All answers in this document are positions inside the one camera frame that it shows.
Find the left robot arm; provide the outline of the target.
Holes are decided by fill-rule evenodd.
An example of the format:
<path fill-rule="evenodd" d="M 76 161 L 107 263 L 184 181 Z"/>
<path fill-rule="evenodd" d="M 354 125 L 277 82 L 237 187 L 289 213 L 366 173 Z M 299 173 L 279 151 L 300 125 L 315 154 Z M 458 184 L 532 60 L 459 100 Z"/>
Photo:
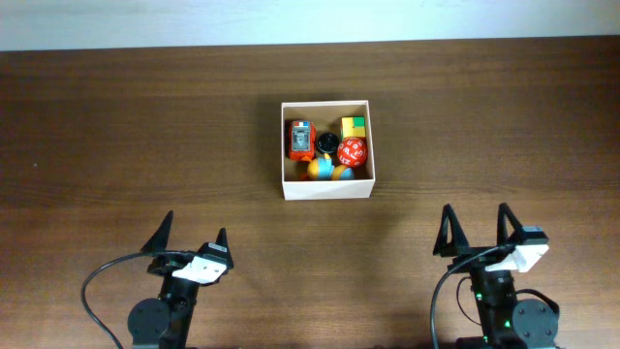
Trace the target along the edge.
<path fill-rule="evenodd" d="M 153 256 L 147 272 L 161 276 L 163 283 L 156 298 L 138 302 L 128 316 L 134 348 L 184 348 L 200 288 L 218 283 L 233 269 L 224 228 L 215 241 L 204 243 L 196 251 L 168 250 L 172 219 L 169 212 L 140 250 Z"/>

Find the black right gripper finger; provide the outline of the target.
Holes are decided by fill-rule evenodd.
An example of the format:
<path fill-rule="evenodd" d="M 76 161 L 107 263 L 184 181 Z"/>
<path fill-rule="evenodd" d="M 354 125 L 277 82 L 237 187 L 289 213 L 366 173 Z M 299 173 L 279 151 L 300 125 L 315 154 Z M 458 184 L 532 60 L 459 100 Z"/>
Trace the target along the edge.
<path fill-rule="evenodd" d="M 450 204 L 443 206 L 442 217 L 436 242 L 433 248 L 434 255 L 465 255 L 469 252 L 469 241 Z"/>
<path fill-rule="evenodd" d="M 522 224 L 507 203 L 499 204 L 497 218 L 497 244 L 515 242 L 522 231 Z"/>

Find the black round lid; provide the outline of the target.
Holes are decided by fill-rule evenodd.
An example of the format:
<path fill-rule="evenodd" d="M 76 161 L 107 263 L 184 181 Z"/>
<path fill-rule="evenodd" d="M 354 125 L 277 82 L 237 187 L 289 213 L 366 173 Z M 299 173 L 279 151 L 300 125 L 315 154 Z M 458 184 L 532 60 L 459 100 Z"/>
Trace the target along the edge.
<path fill-rule="evenodd" d="M 321 133 L 316 139 L 316 147 L 322 154 L 335 154 L 339 144 L 338 136 L 330 132 Z"/>

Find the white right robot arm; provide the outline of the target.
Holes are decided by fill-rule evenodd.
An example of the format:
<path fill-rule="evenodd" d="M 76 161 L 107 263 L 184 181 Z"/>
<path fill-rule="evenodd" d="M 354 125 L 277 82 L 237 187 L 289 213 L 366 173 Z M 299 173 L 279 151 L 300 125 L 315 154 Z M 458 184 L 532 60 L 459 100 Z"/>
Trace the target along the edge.
<path fill-rule="evenodd" d="M 445 282 L 463 273 L 471 281 L 479 314 L 480 336 L 459 337 L 455 348 L 555 348 L 560 306 L 534 289 L 514 287 L 512 274 L 529 271 L 549 250 L 549 238 L 538 226 L 525 226 L 506 203 L 499 204 L 496 243 L 474 247 L 467 240 L 454 209 L 446 204 L 432 251 L 451 258 L 430 304 L 429 329 L 432 346 L 440 340 L 436 308 Z"/>

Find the red lettered ball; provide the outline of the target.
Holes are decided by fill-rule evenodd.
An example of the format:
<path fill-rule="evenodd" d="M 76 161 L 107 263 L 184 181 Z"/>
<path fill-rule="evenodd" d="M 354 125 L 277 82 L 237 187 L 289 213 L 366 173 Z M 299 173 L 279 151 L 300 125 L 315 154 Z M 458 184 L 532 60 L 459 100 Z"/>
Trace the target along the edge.
<path fill-rule="evenodd" d="M 338 145 L 337 158 L 341 165 L 358 168 L 366 163 L 367 157 L 367 145 L 360 138 L 346 138 Z"/>

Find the red toy fire truck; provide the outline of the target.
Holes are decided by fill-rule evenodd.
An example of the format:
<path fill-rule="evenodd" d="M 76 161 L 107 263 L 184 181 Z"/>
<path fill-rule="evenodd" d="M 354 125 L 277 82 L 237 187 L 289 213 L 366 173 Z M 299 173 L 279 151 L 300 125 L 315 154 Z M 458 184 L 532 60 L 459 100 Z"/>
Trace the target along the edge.
<path fill-rule="evenodd" d="M 293 161 L 310 162 L 315 157 L 316 129 L 308 120 L 296 120 L 289 130 L 289 158 Z"/>

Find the multicolour puzzle cube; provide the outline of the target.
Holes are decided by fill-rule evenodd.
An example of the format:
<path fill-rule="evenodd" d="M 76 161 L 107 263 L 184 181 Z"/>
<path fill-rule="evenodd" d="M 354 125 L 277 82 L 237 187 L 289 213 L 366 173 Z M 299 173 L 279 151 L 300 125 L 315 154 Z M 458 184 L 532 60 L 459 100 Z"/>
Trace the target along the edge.
<path fill-rule="evenodd" d="M 347 116 L 341 118 L 341 138 L 366 139 L 366 123 L 363 116 Z"/>

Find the orange toy duck blue hat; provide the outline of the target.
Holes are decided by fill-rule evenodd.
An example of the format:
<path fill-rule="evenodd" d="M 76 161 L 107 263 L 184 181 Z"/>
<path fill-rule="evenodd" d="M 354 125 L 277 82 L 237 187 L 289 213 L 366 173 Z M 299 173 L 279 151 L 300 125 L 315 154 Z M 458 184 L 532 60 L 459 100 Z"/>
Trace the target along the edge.
<path fill-rule="evenodd" d="M 351 161 L 347 158 L 335 166 L 328 154 L 311 160 L 307 170 L 300 177 L 302 180 L 354 180 L 355 173 Z"/>

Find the pink cardboard box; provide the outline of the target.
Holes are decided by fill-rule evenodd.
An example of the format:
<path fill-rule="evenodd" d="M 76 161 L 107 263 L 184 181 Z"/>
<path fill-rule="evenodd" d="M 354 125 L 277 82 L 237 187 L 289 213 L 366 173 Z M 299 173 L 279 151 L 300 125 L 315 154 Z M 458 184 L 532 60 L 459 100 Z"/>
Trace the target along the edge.
<path fill-rule="evenodd" d="M 316 139 L 321 133 L 334 133 L 342 142 L 341 118 L 363 116 L 366 123 L 368 148 L 366 163 L 353 168 L 354 180 L 302 180 L 300 177 L 307 170 L 309 162 L 293 161 L 289 158 L 289 130 L 296 120 L 311 121 L 316 129 Z M 290 102 L 281 108 L 281 158 L 282 186 L 284 198 L 292 200 L 325 200 L 368 198 L 375 184 L 375 162 L 373 153 L 369 103 L 367 101 L 326 101 L 326 102 Z M 316 147 L 315 158 L 323 157 Z M 335 166 L 340 165 L 337 152 L 329 155 Z"/>

